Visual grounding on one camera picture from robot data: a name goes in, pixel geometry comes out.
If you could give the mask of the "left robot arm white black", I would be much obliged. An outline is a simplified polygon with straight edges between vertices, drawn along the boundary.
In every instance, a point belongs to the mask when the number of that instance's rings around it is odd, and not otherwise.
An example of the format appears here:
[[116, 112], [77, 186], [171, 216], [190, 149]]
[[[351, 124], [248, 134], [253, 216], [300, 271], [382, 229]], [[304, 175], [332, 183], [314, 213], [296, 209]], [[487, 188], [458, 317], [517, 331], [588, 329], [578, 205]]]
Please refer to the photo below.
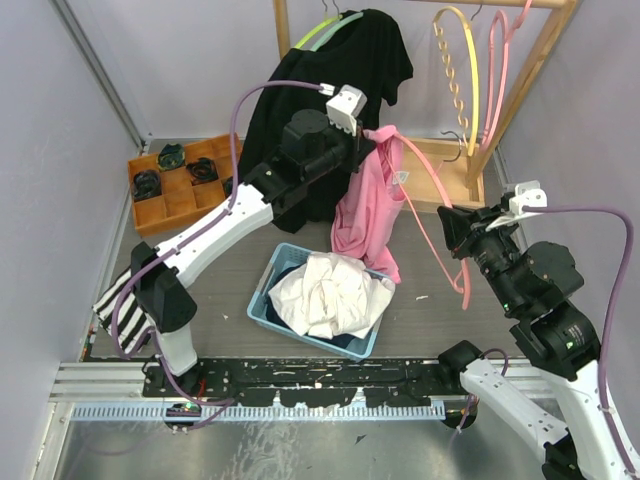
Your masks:
[[285, 125], [280, 144], [219, 205], [170, 242], [131, 255], [133, 294], [155, 327], [167, 365], [165, 385], [194, 393], [200, 372], [189, 323], [197, 311], [188, 287], [220, 255], [249, 233], [305, 201], [312, 184], [334, 171], [354, 172], [373, 150], [356, 114], [328, 106], [304, 109]]

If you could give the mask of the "pink t shirt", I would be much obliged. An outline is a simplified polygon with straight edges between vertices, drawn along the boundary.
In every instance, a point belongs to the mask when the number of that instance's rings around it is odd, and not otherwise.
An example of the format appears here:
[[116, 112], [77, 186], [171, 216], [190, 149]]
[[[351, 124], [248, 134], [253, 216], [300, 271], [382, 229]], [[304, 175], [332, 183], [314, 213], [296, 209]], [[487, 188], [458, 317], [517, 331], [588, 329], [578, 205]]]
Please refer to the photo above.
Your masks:
[[365, 132], [374, 150], [351, 175], [347, 192], [336, 206], [330, 241], [334, 253], [359, 259], [399, 284], [399, 267], [388, 248], [405, 201], [400, 185], [394, 182], [404, 158], [397, 134], [392, 125]]

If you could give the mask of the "white t shirt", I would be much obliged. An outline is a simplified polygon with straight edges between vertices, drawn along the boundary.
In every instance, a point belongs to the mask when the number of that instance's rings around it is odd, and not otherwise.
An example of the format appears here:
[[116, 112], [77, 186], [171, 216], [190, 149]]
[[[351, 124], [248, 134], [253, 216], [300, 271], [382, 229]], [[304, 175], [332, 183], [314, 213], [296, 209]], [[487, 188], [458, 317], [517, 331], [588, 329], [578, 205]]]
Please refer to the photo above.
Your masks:
[[284, 275], [268, 296], [278, 317], [298, 335], [365, 338], [389, 306], [396, 285], [376, 278], [362, 261], [335, 253], [311, 253]]

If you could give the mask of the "salmon pink metal hanger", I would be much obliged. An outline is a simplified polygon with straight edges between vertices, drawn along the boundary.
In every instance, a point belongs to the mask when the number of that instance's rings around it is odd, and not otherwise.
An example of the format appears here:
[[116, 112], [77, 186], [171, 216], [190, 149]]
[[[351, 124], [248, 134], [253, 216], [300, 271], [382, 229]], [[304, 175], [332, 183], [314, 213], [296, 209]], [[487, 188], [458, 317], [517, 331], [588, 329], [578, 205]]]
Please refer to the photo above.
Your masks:
[[[444, 184], [442, 183], [441, 179], [439, 178], [438, 173], [433, 168], [431, 162], [426, 158], [425, 154], [411, 140], [409, 140], [408, 138], [404, 137], [400, 133], [396, 132], [394, 134], [394, 137], [397, 138], [399, 141], [401, 141], [406, 147], [408, 147], [409, 150], [417, 157], [417, 159], [421, 162], [421, 164], [423, 165], [423, 167], [425, 168], [425, 170], [427, 171], [427, 173], [431, 177], [431, 180], [434, 183], [436, 191], [438, 192], [443, 204], [446, 207], [451, 208], [453, 206], [453, 204], [451, 202], [450, 196], [448, 195], [448, 192], [446, 191]], [[461, 308], [464, 311], [466, 311], [469, 308], [469, 305], [470, 305], [470, 302], [471, 302], [471, 290], [472, 290], [472, 282], [471, 282], [470, 268], [469, 268], [469, 265], [468, 265], [468, 261], [466, 259], [463, 259], [463, 260], [460, 261], [460, 272], [458, 273], [458, 275], [455, 278], [452, 278], [450, 273], [449, 273], [449, 271], [445, 267], [441, 257], [436, 252], [436, 249], [435, 249], [435, 247], [434, 247], [429, 235], [426, 233], [426, 230], [424, 229], [422, 222], [419, 220], [418, 212], [417, 212], [416, 208], [414, 207], [414, 204], [412, 203], [412, 200], [410, 199], [409, 194], [406, 192], [406, 190], [404, 188], [401, 188], [401, 190], [402, 190], [402, 192], [403, 192], [403, 194], [405, 196], [405, 200], [408, 202], [410, 211], [414, 215], [414, 218], [415, 218], [416, 223], [417, 223], [417, 225], [419, 227], [419, 230], [421, 231], [425, 241], [427, 242], [427, 244], [431, 248], [432, 253], [434, 254], [438, 264], [440, 265], [443, 273], [445, 274], [445, 277], [449, 281], [449, 283], [450, 283], [451, 287], [454, 289], [454, 291], [457, 292], [458, 294], [462, 295]]]

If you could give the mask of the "navy blue t shirt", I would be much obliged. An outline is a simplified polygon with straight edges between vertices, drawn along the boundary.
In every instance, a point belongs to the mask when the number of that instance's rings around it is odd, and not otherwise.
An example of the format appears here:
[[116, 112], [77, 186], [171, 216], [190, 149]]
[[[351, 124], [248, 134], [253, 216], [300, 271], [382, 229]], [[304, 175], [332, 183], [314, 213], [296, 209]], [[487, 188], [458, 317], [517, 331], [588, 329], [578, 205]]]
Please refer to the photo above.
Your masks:
[[256, 315], [256, 322], [267, 329], [283, 334], [289, 338], [333, 351], [361, 352], [368, 343], [367, 340], [360, 339], [351, 334], [340, 334], [329, 339], [308, 334], [298, 334], [278, 316], [267, 292], [260, 293], [256, 298], [255, 306], [258, 305], [258, 301], [261, 301], [262, 306], [261, 313]]

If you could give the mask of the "yellow hanger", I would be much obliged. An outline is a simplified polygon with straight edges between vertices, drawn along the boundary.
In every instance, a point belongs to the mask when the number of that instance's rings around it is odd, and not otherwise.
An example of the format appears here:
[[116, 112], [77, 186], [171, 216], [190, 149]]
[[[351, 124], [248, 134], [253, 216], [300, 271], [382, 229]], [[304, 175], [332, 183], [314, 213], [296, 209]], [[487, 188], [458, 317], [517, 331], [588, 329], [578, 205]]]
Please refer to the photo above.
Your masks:
[[[445, 38], [445, 30], [441, 25], [442, 17], [447, 14], [453, 15], [457, 19], [466, 45], [470, 72], [470, 108], [466, 107], [465, 100], [461, 96], [461, 87], [456, 75], [453, 57]], [[467, 156], [472, 157], [476, 151], [479, 133], [480, 80], [479, 63], [471, 23], [459, 8], [448, 5], [437, 11], [432, 19], [432, 28], [444, 67], [448, 89], [452, 95], [452, 104], [456, 112], [457, 122], [461, 129], [460, 138], [466, 148]]]

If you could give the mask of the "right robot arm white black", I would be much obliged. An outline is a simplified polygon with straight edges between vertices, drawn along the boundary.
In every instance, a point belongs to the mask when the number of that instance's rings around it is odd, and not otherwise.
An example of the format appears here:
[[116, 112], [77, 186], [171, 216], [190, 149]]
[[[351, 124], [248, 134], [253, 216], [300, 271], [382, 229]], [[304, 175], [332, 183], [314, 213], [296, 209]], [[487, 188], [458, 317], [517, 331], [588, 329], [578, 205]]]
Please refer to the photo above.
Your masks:
[[613, 313], [633, 246], [628, 216], [621, 263], [601, 332], [569, 298], [584, 279], [567, 247], [537, 242], [520, 251], [518, 228], [504, 207], [441, 206], [437, 214], [455, 259], [473, 259], [507, 318], [525, 358], [551, 388], [563, 417], [540, 408], [500, 374], [485, 353], [461, 341], [438, 357], [438, 379], [452, 394], [465, 391], [489, 407], [535, 453], [547, 479], [636, 479], [633, 447], [608, 392], [606, 358]]

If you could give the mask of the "pink plastic hanger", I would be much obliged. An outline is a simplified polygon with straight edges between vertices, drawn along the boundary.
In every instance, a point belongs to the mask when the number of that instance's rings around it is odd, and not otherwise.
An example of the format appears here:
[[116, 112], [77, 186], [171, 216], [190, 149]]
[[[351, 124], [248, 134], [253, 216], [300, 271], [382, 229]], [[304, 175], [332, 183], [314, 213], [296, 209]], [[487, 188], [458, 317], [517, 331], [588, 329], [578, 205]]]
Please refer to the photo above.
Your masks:
[[[488, 87], [487, 87], [487, 104], [483, 136], [480, 149], [482, 152], [488, 150], [491, 140], [494, 138], [498, 126], [498, 120], [501, 115], [506, 81], [509, 68], [509, 50], [511, 40], [515, 32], [524, 23], [532, 0], [524, 3], [520, 14], [511, 24], [508, 24], [508, 17], [504, 10], [499, 9], [493, 17], [488, 37]], [[502, 31], [501, 43], [501, 70], [499, 72], [499, 80], [496, 80], [495, 60], [496, 60], [496, 32], [498, 28]]]

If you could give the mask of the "mint green hanger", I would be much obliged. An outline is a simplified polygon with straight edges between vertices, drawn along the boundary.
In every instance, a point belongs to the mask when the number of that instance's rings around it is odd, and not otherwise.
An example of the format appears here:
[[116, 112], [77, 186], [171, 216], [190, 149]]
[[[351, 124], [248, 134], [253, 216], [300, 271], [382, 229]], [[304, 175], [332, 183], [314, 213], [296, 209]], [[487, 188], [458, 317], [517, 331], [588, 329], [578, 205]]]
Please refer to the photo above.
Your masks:
[[310, 51], [317, 52], [321, 47], [326, 45], [341, 29], [351, 23], [360, 20], [364, 13], [362, 11], [341, 15], [340, 18], [329, 25], [329, 29], [325, 31], [321, 37], [311, 46]]

